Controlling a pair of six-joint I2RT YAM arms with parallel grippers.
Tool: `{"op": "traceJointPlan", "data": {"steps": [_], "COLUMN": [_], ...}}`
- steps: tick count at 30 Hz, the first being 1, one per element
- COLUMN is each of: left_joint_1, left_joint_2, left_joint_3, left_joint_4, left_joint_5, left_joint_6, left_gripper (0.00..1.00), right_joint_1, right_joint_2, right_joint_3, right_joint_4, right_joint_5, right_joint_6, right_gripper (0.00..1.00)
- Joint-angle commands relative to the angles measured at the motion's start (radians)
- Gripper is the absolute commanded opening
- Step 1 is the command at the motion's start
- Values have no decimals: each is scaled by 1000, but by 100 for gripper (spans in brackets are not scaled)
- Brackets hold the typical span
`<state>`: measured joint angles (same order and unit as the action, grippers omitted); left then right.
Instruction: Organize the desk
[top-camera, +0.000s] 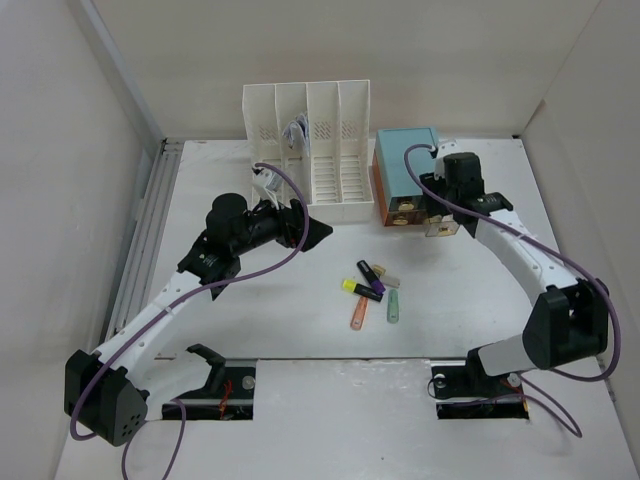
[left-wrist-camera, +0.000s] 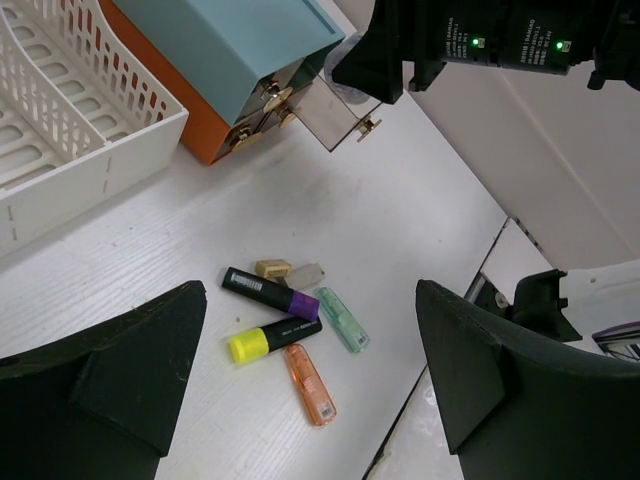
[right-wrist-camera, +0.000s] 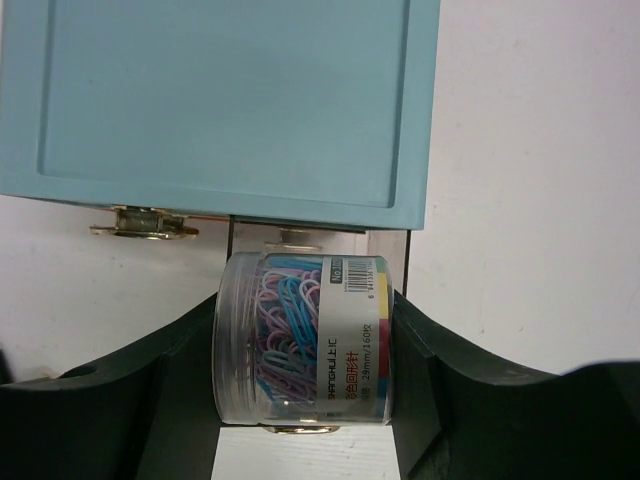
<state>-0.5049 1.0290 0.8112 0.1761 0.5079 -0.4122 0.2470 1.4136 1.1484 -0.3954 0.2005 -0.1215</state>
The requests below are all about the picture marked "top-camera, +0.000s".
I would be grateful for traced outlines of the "white Canon manual booklet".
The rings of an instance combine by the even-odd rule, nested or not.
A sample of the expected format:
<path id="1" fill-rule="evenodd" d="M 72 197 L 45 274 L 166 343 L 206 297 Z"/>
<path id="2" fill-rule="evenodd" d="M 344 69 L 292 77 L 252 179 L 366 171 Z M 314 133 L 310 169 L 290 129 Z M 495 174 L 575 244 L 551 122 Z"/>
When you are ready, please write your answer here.
<path id="1" fill-rule="evenodd" d="M 306 112 L 298 114 L 283 129 L 282 137 L 291 150 L 310 155 L 310 125 Z"/>

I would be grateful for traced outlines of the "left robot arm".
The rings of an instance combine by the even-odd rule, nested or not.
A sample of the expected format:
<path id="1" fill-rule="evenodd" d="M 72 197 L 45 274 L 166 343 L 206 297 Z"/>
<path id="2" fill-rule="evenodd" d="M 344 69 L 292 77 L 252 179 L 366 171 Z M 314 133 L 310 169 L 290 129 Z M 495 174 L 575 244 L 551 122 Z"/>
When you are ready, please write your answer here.
<path id="1" fill-rule="evenodd" d="M 188 305 L 216 300 L 243 280 L 241 255 L 269 242 L 306 252 L 333 232 L 297 199 L 289 205 L 262 200 L 249 208 L 237 193 L 215 198 L 205 224 L 153 301 L 93 352 L 78 350 L 67 360 L 63 407 L 74 439 L 100 437 L 121 446 L 144 422 L 160 418 L 171 400 L 194 391 L 205 397 L 221 392 L 226 360 L 212 348 L 190 341 L 174 359 L 157 358 L 185 328 Z"/>

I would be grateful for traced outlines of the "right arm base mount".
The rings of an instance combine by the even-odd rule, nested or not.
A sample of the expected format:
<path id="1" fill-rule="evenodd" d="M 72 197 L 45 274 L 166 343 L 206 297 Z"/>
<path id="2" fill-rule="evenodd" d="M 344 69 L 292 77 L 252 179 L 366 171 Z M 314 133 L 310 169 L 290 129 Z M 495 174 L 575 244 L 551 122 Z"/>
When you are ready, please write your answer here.
<path id="1" fill-rule="evenodd" d="M 467 361 L 431 364 L 429 395 L 436 400 L 439 420 L 528 420 L 526 400 L 518 380 L 505 375 L 488 377 Z"/>

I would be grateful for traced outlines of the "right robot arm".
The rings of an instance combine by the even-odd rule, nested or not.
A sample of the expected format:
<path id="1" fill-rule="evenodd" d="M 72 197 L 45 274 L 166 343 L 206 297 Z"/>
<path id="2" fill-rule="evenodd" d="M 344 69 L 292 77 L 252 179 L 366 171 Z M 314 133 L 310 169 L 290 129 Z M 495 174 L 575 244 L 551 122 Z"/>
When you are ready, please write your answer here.
<path id="1" fill-rule="evenodd" d="M 420 181 L 430 199 L 501 261 L 532 305 L 521 334 L 469 353 L 463 381 L 470 391 L 484 394 L 508 374 L 552 370 L 607 348 L 606 289 L 537 242 L 504 195 L 486 192 L 476 154 L 440 157 Z"/>

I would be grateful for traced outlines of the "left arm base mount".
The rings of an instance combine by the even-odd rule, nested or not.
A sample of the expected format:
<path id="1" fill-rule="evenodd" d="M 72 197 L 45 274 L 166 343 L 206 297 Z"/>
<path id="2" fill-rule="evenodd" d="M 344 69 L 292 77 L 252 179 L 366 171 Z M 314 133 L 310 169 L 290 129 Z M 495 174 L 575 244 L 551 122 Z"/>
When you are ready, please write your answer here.
<path id="1" fill-rule="evenodd" d="M 176 354 L 158 354 L 156 361 L 195 361 L 206 366 L 196 387 L 182 392 L 178 399 L 185 406 L 188 420 L 249 421 L 253 419 L 257 380 L 255 359 L 226 359 L 213 349 L 194 344 Z"/>

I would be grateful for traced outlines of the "drawer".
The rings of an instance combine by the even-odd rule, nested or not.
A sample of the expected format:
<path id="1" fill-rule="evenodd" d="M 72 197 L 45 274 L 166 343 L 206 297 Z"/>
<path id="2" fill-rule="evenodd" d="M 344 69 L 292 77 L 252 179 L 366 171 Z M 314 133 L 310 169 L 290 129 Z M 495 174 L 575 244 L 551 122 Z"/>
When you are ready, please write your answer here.
<path id="1" fill-rule="evenodd" d="M 428 217 L 423 225 L 426 237 L 448 237 L 455 235 L 459 229 L 459 224 L 452 214 Z"/>

